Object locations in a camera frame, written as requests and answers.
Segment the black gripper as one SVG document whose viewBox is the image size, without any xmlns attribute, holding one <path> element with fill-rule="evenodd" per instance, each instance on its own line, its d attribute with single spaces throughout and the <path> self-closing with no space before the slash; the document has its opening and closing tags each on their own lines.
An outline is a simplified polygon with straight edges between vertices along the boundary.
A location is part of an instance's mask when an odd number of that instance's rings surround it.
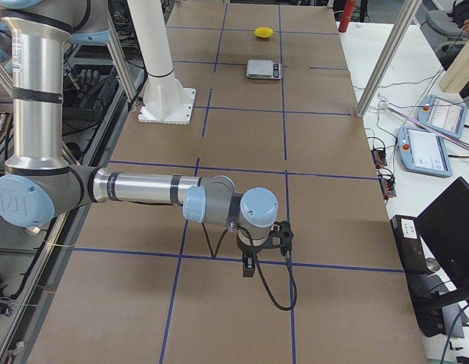
<svg viewBox="0 0 469 364">
<path fill-rule="evenodd" d="M 260 245 L 254 245 L 252 247 L 247 237 L 237 236 L 237 245 L 239 250 L 242 253 L 242 262 L 243 262 L 243 277 L 252 278 L 257 269 L 256 260 L 257 253 L 261 252 L 263 249 L 268 249 L 269 245 L 272 242 L 271 237 L 267 237 L 265 240 L 255 240 L 254 243 L 261 243 Z"/>
</svg>

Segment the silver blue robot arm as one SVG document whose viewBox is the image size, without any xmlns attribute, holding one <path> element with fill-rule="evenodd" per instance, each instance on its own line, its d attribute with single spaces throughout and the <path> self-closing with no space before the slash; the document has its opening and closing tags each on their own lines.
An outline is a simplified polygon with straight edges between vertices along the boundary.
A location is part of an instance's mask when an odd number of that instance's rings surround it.
<svg viewBox="0 0 469 364">
<path fill-rule="evenodd" d="M 270 190 L 240 194 L 225 176 L 128 174 L 62 158 L 64 44 L 74 35 L 107 33 L 107 2 L 3 1 L 1 7 L 12 35 L 14 153 L 0 177 L 0 216 L 29 228 L 92 202 L 180 206 L 188 221 L 236 232 L 244 276 L 260 273 L 257 255 L 276 234 L 278 201 Z"/>
</svg>

